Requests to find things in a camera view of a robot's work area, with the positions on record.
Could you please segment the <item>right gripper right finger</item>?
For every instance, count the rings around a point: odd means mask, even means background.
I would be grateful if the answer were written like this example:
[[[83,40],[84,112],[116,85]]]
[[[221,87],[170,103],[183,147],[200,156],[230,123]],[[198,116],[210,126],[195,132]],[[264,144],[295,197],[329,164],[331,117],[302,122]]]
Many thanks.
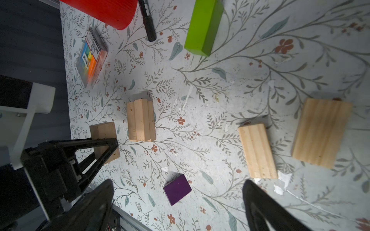
[[[310,230],[253,181],[245,181],[242,195],[246,218],[251,231],[268,231],[267,223],[276,231]]]

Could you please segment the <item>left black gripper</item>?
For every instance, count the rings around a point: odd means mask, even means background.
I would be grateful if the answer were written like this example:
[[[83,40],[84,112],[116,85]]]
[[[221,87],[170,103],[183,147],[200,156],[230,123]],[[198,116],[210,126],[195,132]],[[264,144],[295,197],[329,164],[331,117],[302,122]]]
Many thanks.
[[[77,151],[99,146],[108,146],[108,149],[97,160],[91,153],[81,162],[77,161]],[[49,141],[24,150],[21,161],[47,219],[64,212],[61,199],[72,202],[86,190],[117,147],[116,138],[87,138]]]

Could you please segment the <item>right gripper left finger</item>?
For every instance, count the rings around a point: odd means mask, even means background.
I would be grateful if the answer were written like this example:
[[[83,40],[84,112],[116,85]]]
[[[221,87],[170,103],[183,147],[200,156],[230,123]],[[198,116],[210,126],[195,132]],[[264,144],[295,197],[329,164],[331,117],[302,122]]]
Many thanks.
[[[113,195],[112,180],[105,180],[67,213],[52,219],[43,230],[105,231],[112,210]]]

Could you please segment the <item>wood block numbered 72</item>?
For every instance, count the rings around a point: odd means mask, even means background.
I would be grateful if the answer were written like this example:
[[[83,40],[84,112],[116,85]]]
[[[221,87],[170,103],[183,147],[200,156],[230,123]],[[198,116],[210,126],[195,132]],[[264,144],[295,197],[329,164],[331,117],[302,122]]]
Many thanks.
[[[130,141],[137,141],[136,124],[135,124],[135,104],[134,102],[127,103],[127,121],[128,121],[128,136]]]

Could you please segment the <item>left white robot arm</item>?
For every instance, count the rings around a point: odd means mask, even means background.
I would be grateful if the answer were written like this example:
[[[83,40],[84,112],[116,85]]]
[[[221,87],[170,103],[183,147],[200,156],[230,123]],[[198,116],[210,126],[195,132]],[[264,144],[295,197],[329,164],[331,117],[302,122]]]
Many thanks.
[[[55,88],[1,76],[1,146],[9,151],[10,165],[26,174],[27,195],[48,220],[63,213],[61,199],[80,196],[100,168],[116,151],[116,138],[48,141],[25,148],[36,113],[50,113]]]

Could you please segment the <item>ridged wood block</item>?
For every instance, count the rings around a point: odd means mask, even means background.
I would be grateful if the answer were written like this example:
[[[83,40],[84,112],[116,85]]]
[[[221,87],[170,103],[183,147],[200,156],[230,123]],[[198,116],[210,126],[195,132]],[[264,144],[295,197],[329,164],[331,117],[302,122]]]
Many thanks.
[[[264,124],[238,128],[250,177],[277,179],[278,173]]]
[[[353,104],[308,98],[298,123],[292,157],[332,169],[340,150]]]

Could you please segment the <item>purple block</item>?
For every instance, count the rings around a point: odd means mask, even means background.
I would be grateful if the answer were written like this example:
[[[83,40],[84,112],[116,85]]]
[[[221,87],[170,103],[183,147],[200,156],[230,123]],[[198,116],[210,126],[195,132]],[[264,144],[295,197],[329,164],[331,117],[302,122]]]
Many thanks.
[[[180,174],[177,178],[168,182],[163,189],[171,206],[178,203],[192,191],[184,174]]]

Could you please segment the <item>ridged wood block right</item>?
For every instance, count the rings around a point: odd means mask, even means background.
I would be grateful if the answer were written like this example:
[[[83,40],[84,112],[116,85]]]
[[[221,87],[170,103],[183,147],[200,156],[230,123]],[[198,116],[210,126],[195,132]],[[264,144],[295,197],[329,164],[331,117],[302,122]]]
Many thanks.
[[[292,157],[332,169],[340,150],[353,104],[308,98],[298,123]]]

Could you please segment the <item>green block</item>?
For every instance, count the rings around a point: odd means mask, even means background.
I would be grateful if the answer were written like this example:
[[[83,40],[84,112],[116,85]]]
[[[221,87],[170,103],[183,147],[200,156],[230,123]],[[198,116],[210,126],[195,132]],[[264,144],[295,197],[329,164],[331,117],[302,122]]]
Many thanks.
[[[196,0],[184,45],[187,51],[210,56],[223,11],[222,1]]]

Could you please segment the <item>colourful crayon box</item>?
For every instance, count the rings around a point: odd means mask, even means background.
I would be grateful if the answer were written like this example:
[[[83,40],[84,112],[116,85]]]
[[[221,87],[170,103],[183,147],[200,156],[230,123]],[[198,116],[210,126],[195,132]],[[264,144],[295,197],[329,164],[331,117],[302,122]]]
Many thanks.
[[[94,28],[89,28],[76,68],[86,89],[95,85],[108,55],[108,47]]]

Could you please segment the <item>black marker pen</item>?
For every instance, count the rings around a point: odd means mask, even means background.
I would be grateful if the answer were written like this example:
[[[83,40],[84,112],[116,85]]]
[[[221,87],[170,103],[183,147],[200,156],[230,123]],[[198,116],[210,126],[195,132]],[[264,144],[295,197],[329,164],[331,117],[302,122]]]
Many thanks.
[[[149,42],[154,42],[157,39],[153,19],[150,14],[148,2],[146,0],[138,0],[139,8],[143,17],[143,25]]]

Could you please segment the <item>red pen cup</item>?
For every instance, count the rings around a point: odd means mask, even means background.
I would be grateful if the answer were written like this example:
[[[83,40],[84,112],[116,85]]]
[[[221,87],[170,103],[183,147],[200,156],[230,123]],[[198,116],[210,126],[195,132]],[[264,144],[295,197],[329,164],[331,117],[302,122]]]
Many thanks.
[[[117,30],[126,29],[137,9],[137,0],[62,0]]]

